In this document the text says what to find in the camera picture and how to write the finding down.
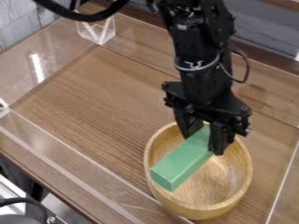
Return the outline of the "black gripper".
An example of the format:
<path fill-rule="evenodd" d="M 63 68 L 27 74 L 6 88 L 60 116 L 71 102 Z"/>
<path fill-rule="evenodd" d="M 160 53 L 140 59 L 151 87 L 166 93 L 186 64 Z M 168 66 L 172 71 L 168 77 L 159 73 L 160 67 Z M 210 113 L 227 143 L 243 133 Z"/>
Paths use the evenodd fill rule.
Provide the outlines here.
<path fill-rule="evenodd" d="M 176 62 L 175 68 L 180 79 L 162 85 L 164 104 L 172 109 L 184 138 L 203 127 L 204 122 L 210 123 L 208 150 L 222 156 L 235 135 L 248 135 L 253 110 L 231 89 L 234 81 L 244 83 L 248 77 L 235 79 L 230 62 L 210 65 Z"/>

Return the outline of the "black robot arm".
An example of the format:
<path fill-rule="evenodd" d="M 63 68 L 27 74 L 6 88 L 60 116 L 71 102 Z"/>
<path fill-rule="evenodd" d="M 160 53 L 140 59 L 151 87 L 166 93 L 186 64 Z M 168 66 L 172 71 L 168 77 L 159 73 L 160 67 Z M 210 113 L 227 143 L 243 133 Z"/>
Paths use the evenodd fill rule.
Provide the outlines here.
<path fill-rule="evenodd" d="M 234 95 L 232 84 L 244 83 L 232 74 L 232 55 L 246 57 L 230 43 L 235 16 L 223 0 L 146 0 L 160 15 L 172 38 L 178 81 L 162 85 L 164 104 L 172 108 L 182 135 L 188 138 L 210 125 L 208 150 L 222 155 L 235 136 L 250 131 L 251 107 Z"/>

